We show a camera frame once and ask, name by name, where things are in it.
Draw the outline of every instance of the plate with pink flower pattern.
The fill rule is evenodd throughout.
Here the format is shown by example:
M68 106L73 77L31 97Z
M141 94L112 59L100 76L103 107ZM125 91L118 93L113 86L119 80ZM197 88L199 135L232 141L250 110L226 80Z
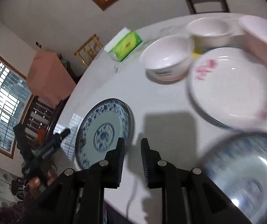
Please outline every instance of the plate with pink flower pattern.
M193 63L188 85L201 110L225 126L246 130L267 120L267 67L242 49L204 53Z

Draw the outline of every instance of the round white table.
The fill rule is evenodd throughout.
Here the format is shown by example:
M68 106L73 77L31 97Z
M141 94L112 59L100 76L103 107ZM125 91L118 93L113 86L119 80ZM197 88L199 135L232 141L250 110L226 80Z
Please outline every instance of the round white table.
M97 56L59 118L57 131L74 127L71 143L62 146L69 159L74 160L76 129L93 106L104 99L117 98L131 108L135 132L124 158L121 184L118 189L105 189L104 198L133 223L161 223L161 189L150 190L146 186L140 153L142 137L148 138L150 148L157 150L162 159L190 170L219 141L236 134L211 124L197 113L188 96L186 79L171 84L153 82L139 62L140 54L151 42L170 34L186 35L185 25L205 16L226 19L231 22L234 35L241 34L237 26L241 15L232 13L190 15L141 28L137 32L144 44L123 62L113 61L103 51ZM64 154L59 153L56 156L59 172L68 167L64 161Z

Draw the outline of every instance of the person's hand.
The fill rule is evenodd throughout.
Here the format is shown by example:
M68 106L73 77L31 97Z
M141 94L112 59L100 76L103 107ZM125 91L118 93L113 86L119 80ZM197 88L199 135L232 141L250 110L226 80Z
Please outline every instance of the person's hand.
M47 175L49 177L47 185L51 185L51 183L57 178L56 171L53 168L50 168L47 172ZM32 178L28 181L28 185L30 187L30 192L33 198L37 198L40 195L40 179L38 177Z

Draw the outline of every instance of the tissue box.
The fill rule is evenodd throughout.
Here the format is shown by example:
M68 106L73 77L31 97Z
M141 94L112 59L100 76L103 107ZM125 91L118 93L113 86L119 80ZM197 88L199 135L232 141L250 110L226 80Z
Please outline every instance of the tissue box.
M116 61L123 61L142 39L136 31L122 29L105 47L104 50Z

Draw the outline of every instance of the wooden stool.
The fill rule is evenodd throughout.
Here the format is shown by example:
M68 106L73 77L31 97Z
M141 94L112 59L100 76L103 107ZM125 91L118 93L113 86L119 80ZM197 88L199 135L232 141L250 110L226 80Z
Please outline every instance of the wooden stool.
M81 50L86 52L90 59L90 63L94 58L98 55L99 51L103 48L102 44L99 42L99 38L96 34L94 34L91 38L89 38L82 46L74 53L77 55L83 62L84 66L88 68L88 64L85 62L84 58L81 55Z

